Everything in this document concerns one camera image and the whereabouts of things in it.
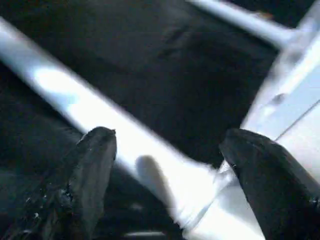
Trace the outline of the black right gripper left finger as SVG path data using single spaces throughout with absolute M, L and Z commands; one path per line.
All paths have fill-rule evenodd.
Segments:
M 76 144 L 27 201 L 26 240 L 90 240 L 104 212 L 117 153 L 115 130 L 96 127 Z

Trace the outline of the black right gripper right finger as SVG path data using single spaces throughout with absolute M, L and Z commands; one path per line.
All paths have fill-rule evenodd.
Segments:
M 267 240 L 320 238 L 320 185 L 283 146 L 234 128 L 219 148 Z

